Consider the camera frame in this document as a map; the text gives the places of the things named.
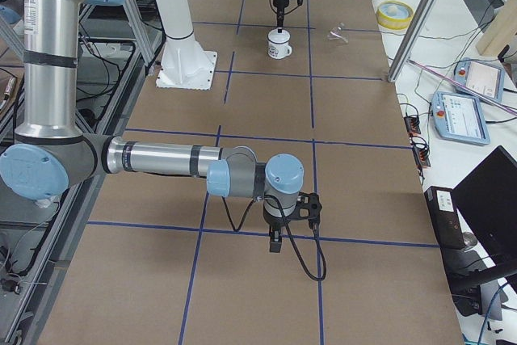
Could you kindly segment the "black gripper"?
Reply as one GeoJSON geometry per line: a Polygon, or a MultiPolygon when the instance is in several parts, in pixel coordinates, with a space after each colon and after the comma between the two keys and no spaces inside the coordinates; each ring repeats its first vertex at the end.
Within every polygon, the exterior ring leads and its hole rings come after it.
{"type": "Polygon", "coordinates": [[[269,225],[269,252],[279,253],[282,248],[282,230],[287,222],[282,217],[272,216],[269,212],[264,213],[264,220],[269,225]]]}
{"type": "Polygon", "coordinates": [[[273,0],[273,7],[276,12],[276,29],[278,32],[284,28],[284,11],[288,6],[289,0],[273,0]]]}

